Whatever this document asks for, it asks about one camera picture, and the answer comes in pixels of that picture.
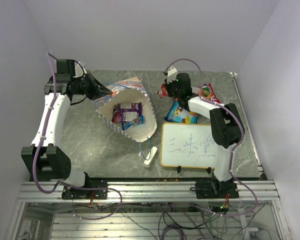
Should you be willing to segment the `red snack packet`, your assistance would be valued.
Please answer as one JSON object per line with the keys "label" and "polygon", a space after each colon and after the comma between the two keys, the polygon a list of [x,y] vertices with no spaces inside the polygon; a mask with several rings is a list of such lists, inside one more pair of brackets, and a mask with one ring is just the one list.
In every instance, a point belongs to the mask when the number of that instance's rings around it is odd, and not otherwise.
{"label": "red snack packet", "polygon": [[164,98],[164,97],[168,97],[169,94],[168,94],[168,91],[167,91],[167,86],[165,83],[163,83],[160,87],[160,89],[157,91],[157,95],[160,97],[160,98]]}

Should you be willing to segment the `blue snack bag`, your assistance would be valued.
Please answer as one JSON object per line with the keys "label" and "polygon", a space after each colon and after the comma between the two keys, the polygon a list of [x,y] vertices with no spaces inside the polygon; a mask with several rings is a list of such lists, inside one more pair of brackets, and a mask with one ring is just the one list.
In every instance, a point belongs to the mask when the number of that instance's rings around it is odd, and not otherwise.
{"label": "blue snack bag", "polygon": [[181,107],[178,98],[175,98],[164,120],[170,123],[196,124],[198,116],[196,112],[188,111]]}

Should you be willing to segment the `green yellow candy bag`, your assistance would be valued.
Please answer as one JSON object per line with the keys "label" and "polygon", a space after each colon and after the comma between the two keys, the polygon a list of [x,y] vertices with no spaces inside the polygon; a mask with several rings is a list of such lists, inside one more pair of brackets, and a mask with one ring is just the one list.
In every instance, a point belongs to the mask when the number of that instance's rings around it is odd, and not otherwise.
{"label": "green yellow candy bag", "polygon": [[201,89],[201,96],[208,101],[213,101],[214,92],[211,91],[207,85],[205,85]]}

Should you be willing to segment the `checkered paper bag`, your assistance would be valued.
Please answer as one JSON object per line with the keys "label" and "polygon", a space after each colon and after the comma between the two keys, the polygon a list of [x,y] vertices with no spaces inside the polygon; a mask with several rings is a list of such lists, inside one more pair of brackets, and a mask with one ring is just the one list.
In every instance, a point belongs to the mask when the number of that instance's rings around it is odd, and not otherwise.
{"label": "checkered paper bag", "polygon": [[99,118],[117,133],[140,144],[150,142],[157,129],[154,107],[138,77],[106,83],[111,94],[92,101]]}

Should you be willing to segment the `pink snack bag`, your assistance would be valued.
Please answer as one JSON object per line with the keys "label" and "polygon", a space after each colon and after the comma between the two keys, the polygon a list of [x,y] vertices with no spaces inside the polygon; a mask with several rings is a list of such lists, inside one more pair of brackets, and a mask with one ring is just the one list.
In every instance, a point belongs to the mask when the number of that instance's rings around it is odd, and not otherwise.
{"label": "pink snack bag", "polygon": [[212,85],[209,84],[203,84],[202,86],[192,86],[192,92],[194,94],[197,94],[199,96],[201,96],[202,98],[211,101],[211,102],[215,102],[220,104],[220,100],[217,98],[217,96],[215,95],[215,92],[212,88]]}

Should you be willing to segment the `blue candy packet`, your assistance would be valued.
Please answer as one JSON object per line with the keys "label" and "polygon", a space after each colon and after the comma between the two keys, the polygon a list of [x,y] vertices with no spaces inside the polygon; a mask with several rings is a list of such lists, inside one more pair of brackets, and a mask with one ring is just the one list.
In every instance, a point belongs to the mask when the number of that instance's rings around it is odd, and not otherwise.
{"label": "blue candy packet", "polygon": [[135,126],[139,126],[141,124],[144,123],[144,116],[139,116],[137,118],[135,118],[134,120],[132,121],[129,121],[129,122],[122,122],[121,123],[121,128],[122,130],[127,130],[129,128],[132,128],[132,127],[135,127]]}

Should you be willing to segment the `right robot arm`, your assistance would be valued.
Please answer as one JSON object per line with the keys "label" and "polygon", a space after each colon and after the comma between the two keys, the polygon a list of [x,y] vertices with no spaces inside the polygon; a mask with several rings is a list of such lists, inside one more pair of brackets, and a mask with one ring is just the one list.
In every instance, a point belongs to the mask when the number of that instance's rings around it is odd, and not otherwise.
{"label": "right robot arm", "polygon": [[235,104],[222,104],[214,100],[213,93],[206,91],[205,85],[193,90],[190,76],[168,69],[164,72],[164,87],[169,97],[178,100],[188,112],[197,113],[210,121],[212,139],[218,145],[217,164],[213,177],[217,180],[210,186],[216,198],[228,192],[226,182],[234,178],[232,165],[236,148],[242,143],[245,130]]}

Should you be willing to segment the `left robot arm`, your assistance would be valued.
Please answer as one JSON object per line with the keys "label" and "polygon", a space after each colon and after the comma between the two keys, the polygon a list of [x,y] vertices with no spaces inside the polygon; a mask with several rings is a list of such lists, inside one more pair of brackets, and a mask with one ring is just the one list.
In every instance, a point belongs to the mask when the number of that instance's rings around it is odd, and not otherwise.
{"label": "left robot arm", "polygon": [[[74,186],[75,194],[86,199],[92,193],[92,186],[86,182],[87,174],[72,167],[70,158],[59,144],[66,113],[72,106],[73,97],[84,96],[89,100],[112,95],[76,60],[57,59],[48,54],[52,76],[44,86],[44,110],[39,128],[30,146],[21,150],[21,158],[36,187],[44,194],[51,194],[56,186]],[[41,181],[56,181],[51,190],[44,189]]]}

